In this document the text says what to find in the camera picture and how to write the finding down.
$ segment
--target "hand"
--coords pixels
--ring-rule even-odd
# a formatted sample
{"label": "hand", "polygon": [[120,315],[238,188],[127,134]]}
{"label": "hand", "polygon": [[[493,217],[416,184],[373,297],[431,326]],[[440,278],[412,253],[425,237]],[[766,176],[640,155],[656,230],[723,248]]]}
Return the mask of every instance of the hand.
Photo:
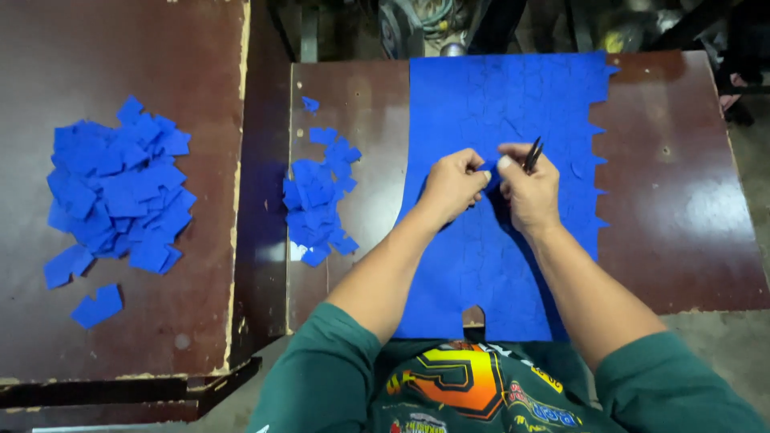
{"label": "hand", "polygon": [[497,148],[503,154],[497,162],[503,179],[500,192],[511,202],[511,223],[529,240],[561,226],[559,170],[541,154],[532,174],[527,175],[521,164],[531,148],[531,144],[504,144]]}
{"label": "hand", "polygon": [[430,216],[436,230],[481,200],[480,192],[492,177],[488,171],[476,171],[483,163],[473,149],[465,149],[439,159],[430,168],[425,190],[415,207]]}

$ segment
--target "forearm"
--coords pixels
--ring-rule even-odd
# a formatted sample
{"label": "forearm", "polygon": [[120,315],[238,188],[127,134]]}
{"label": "forearm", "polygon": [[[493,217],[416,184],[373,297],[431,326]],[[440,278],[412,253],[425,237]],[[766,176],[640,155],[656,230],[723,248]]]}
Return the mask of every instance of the forearm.
{"label": "forearm", "polygon": [[620,347],[665,331],[658,316],[604,272],[563,227],[530,239],[564,326],[592,371]]}
{"label": "forearm", "polygon": [[430,214],[414,207],[353,267],[327,301],[385,344],[401,321],[417,265],[437,230]]}

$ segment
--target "right hand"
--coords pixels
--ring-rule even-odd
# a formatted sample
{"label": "right hand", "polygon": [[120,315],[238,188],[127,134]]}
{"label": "right hand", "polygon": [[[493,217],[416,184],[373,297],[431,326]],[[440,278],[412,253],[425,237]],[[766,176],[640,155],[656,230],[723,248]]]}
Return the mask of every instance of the right hand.
{"label": "right hand", "polygon": [[532,174],[527,175],[521,164],[531,148],[531,144],[503,144],[497,148],[503,154],[497,161],[503,179],[500,192],[511,202],[511,223],[529,240],[561,227],[559,170],[541,154]]}

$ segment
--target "fingernail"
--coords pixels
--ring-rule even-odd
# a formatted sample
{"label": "fingernail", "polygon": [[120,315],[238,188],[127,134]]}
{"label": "fingernail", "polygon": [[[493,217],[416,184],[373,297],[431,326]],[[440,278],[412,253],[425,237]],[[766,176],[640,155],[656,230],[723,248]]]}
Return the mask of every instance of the fingernail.
{"label": "fingernail", "polygon": [[511,165],[513,163],[514,163],[514,161],[511,159],[510,156],[503,155],[503,157],[500,158],[500,160],[497,161],[497,169],[498,170],[506,169],[509,165]]}

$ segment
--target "green sweatshirt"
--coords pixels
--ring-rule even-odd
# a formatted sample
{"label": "green sweatshirt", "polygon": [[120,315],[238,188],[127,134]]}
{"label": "green sweatshirt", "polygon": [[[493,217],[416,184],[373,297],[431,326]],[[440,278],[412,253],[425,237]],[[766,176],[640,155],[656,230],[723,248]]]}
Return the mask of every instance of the green sweatshirt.
{"label": "green sweatshirt", "polygon": [[249,433],[768,431],[673,334],[635,341],[596,371],[592,408],[567,346],[380,343],[321,304],[267,375]]}

